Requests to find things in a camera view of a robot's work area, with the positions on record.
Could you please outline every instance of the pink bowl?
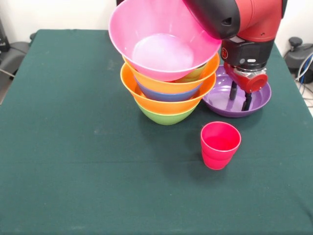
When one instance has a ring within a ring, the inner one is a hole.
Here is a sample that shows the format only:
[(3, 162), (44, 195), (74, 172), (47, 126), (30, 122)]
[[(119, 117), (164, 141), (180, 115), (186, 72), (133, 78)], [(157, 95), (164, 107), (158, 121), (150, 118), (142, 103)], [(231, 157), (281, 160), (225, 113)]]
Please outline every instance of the pink bowl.
[(221, 46), (182, 0), (125, 0), (110, 18), (109, 35), (138, 72), (160, 81), (186, 76)]

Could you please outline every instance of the orange bowl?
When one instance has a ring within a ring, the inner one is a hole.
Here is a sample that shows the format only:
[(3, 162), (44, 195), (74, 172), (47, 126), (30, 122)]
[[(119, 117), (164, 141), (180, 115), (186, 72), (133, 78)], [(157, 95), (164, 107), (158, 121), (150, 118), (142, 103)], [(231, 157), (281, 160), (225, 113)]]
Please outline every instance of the orange bowl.
[(198, 105), (201, 99), (214, 87), (216, 74), (214, 73), (204, 80), (197, 93), (191, 99), (180, 102), (163, 102), (146, 98), (139, 89), (132, 70), (126, 63), (121, 69), (121, 80), (140, 106), (157, 114), (173, 115), (186, 112)]
[(179, 79), (174, 82), (162, 82), (140, 74), (136, 69), (134, 69), (134, 67), (132, 67), (132, 65), (127, 61), (125, 57), (123, 57), (123, 59), (130, 68), (132, 74), (136, 77), (136, 79), (142, 86), (155, 92), (167, 94), (184, 93), (195, 89), (207, 78), (213, 75), (220, 65), (220, 57), (216, 53), (214, 57), (204, 66), (204, 69), (201, 72), (198, 80), (192, 82), (180, 82)]

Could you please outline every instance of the plastic cup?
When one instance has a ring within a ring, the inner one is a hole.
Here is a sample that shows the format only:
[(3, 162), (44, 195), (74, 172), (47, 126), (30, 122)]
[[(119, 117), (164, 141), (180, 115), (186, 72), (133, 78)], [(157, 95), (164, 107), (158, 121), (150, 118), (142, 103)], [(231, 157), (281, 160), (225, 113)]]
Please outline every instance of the plastic cup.
[(223, 169), (239, 148), (241, 135), (232, 125), (216, 121), (201, 130), (201, 148), (204, 164), (212, 170)]

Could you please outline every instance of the red cup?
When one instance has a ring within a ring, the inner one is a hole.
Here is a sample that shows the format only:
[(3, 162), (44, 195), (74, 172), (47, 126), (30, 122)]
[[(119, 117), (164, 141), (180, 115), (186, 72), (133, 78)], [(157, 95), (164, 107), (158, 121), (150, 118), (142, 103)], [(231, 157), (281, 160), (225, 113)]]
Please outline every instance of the red cup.
[(204, 164), (212, 170), (223, 169), (239, 148), (241, 135), (232, 125), (215, 121), (201, 130), (201, 147)]

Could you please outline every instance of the bowl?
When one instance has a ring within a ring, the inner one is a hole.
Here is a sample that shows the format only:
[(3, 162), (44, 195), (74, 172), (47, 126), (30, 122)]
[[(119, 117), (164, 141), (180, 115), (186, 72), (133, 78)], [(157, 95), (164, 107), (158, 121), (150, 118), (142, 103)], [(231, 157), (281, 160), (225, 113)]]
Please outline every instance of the bowl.
[(139, 88), (141, 89), (142, 93), (148, 98), (158, 101), (165, 101), (165, 102), (178, 102), (178, 101), (184, 101), (190, 99), (200, 88), (201, 85), (198, 85), (196, 88), (183, 93), (177, 93), (177, 94), (167, 94), (167, 93), (161, 93), (161, 92), (155, 92), (152, 91), (143, 85), (141, 85), (137, 79), (135, 78)]
[(160, 81), (186, 76), (221, 47), (182, 0), (125, 0), (110, 17), (109, 35), (137, 71)]
[(165, 126), (174, 125), (174, 124), (177, 124), (177, 123), (183, 121), (197, 107), (195, 105), (190, 110), (183, 112), (183, 113), (180, 113), (180, 114), (166, 115), (166, 114), (158, 114), (158, 113), (151, 112), (151, 111), (145, 109), (144, 107), (142, 107), (137, 101), (136, 101), (136, 103), (145, 116), (147, 116), (149, 119), (151, 119), (155, 123), (160, 124), (160, 125), (165, 125)]
[(220, 57), (216, 53), (214, 57), (204, 66), (203, 71), (201, 72), (200, 78), (197, 81), (187, 82), (187, 83), (177, 83), (177, 82), (162, 82), (154, 80), (145, 75), (139, 73), (128, 60), (123, 57), (125, 63), (128, 65), (137, 81), (147, 89), (150, 89), (155, 92), (167, 93), (167, 94), (176, 94), (188, 92), (192, 89), (195, 89), (197, 86), (201, 85), (203, 81), (212, 76), (215, 73), (217, 68), (220, 65)]
[(193, 70), (191, 73), (187, 74), (185, 77), (182, 77), (174, 82), (176, 83), (183, 83), (183, 82), (194, 82), (199, 80), (200, 75), (202, 73), (202, 71), (204, 70), (206, 64), (200, 66), (199, 68), (196, 68), (195, 70)]
[(242, 118), (249, 116), (262, 109), (271, 98), (271, 88), (267, 83), (261, 90), (252, 93), (252, 102), (248, 111), (241, 111), (246, 100), (245, 92), (237, 88), (237, 95), (234, 101), (229, 99), (232, 79), (225, 72), (223, 66), (217, 70), (217, 79), (211, 92), (203, 97), (209, 109), (227, 118)]
[(180, 102), (164, 102), (148, 99), (140, 90), (132, 71), (127, 64), (122, 66), (121, 80), (123, 85), (132, 94), (140, 106), (153, 113), (170, 115), (183, 113), (197, 106), (201, 99), (213, 88), (216, 81), (216, 75), (214, 73), (207, 78), (191, 99)]

